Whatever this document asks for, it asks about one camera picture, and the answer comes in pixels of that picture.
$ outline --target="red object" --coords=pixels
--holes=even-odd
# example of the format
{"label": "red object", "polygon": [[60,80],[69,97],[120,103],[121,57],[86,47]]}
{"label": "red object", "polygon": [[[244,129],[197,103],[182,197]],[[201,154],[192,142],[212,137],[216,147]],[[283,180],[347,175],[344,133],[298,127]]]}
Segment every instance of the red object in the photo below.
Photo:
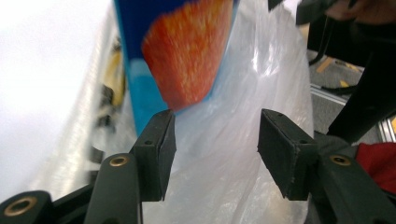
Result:
{"label": "red object", "polygon": [[396,194],[396,143],[360,144],[356,161],[381,189]]}
{"label": "red object", "polygon": [[202,101],[228,40],[233,0],[190,1],[151,24],[142,43],[148,68],[173,110]]}

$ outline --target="orange patch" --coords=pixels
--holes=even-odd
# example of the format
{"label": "orange patch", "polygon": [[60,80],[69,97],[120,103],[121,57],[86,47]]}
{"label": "orange patch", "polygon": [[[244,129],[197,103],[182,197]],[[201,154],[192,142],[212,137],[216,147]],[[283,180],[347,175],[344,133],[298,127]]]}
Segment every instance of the orange patch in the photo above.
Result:
{"label": "orange patch", "polygon": [[163,100],[182,109],[212,88],[231,29],[233,0],[199,0],[151,24],[142,52]]}

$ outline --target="plastic wrap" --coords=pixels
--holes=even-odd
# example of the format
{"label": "plastic wrap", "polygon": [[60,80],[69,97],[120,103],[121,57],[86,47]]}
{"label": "plastic wrap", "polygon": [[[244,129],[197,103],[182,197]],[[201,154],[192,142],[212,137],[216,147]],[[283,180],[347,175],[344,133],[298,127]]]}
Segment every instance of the plastic wrap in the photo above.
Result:
{"label": "plastic wrap", "polygon": [[165,201],[146,223],[303,223],[306,203],[283,199],[257,152],[262,108],[312,134],[305,44],[283,7],[242,0],[212,97],[177,115]]}
{"label": "plastic wrap", "polygon": [[[212,95],[177,113],[177,154],[165,201],[143,203],[145,223],[302,223],[306,203],[289,202],[257,152],[260,113],[284,113],[313,133],[306,45],[283,7],[241,0]],[[88,183],[100,79],[117,36],[110,10],[64,138],[31,189],[57,199]],[[136,138],[126,94],[106,155],[126,152]]]}

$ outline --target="translucent plastic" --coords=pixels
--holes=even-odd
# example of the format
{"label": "translucent plastic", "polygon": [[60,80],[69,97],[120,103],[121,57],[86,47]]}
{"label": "translucent plastic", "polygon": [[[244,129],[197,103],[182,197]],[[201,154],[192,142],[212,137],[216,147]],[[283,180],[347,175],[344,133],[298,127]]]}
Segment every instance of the translucent plastic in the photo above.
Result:
{"label": "translucent plastic", "polygon": [[177,115],[177,154],[164,202],[146,223],[303,223],[257,152],[262,108],[313,133],[305,44],[283,7],[242,0],[212,97]]}
{"label": "translucent plastic", "polygon": [[[164,202],[143,203],[145,223],[304,222],[306,203],[282,198],[257,152],[262,108],[313,133],[306,45],[290,13],[283,7],[269,13],[266,4],[241,0],[211,98],[177,114],[168,191]],[[52,199],[88,183],[99,80],[116,35],[110,10],[64,139],[31,185]],[[136,139],[130,103],[126,94],[106,156],[129,151]]]}

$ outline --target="person's hand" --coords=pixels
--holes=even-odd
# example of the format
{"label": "person's hand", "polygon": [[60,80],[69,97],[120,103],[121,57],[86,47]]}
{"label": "person's hand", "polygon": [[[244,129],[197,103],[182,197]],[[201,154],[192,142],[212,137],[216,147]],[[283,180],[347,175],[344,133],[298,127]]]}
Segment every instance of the person's hand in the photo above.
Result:
{"label": "person's hand", "polygon": [[338,0],[326,14],[338,21],[355,19],[367,24],[396,23],[396,0],[357,0],[348,8],[349,0]]}

